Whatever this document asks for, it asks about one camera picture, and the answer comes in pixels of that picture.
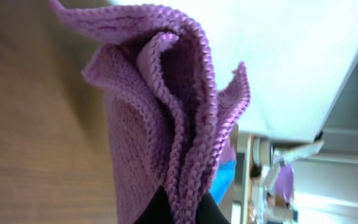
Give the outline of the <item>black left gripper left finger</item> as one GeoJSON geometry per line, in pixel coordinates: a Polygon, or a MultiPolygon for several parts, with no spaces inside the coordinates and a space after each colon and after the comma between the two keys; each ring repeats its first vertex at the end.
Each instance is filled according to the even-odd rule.
{"type": "Polygon", "coordinates": [[[160,186],[142,215],[134,224],[174,224],[165,189],[160,186]]]}

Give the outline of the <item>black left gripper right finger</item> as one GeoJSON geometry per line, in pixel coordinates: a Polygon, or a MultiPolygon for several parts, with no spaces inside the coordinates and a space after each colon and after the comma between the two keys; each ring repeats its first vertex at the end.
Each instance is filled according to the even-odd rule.
{"type": "Polygon", "coordinates": [[[196,224],[230,224],[210,193],[204,195],[196,211],[196,224]]]}

